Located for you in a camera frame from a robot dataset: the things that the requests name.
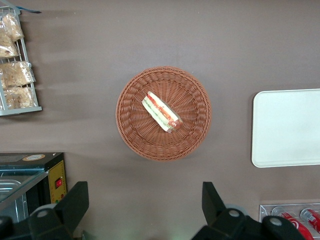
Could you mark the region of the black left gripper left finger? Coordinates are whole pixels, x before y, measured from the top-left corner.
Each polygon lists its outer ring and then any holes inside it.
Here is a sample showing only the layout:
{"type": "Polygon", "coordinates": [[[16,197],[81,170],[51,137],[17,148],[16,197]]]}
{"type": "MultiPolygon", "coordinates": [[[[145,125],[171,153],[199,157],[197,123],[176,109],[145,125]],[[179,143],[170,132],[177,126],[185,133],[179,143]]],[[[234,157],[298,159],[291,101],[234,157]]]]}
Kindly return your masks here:
{"type": "Polygon", "coordinates": [[[39,207],[28,218],[33,240],[72,240],[73,233],[89,208],[86,181],[77,182],[55,205],[39,207]]]}

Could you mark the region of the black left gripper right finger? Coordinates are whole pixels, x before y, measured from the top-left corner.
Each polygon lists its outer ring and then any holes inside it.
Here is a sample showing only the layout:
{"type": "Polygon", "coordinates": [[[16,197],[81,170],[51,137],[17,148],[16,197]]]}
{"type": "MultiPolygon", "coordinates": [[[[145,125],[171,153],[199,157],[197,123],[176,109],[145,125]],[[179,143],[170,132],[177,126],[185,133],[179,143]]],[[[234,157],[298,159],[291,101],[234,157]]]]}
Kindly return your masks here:
{"type": "Polygon", "coordinates": [[[227,208],[212,182],[202,184],[202,211],[207,225],[194,240],[261,240],[261,224],[234,207],[227,208]]]}

